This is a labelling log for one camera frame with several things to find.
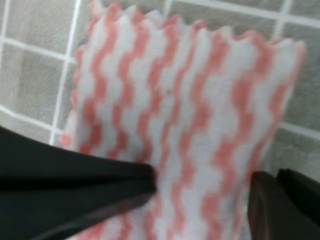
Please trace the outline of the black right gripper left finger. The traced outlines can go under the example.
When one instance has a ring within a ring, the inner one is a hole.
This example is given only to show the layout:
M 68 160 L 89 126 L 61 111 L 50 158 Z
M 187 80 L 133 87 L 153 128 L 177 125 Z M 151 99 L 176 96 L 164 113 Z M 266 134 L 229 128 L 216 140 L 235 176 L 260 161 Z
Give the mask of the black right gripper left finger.
M 0 130 L 0 237 L 64 240 L 144 205 L 149 164 L 100 158 Z

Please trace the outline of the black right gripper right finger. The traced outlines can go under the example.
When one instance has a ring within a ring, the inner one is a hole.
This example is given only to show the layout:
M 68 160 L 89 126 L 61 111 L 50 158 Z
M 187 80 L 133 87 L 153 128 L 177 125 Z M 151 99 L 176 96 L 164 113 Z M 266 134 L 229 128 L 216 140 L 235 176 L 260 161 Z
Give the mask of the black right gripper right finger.
M 291 169 L 252 174 L 247 218 L 254 240 L 318 240 L 320 184 Z

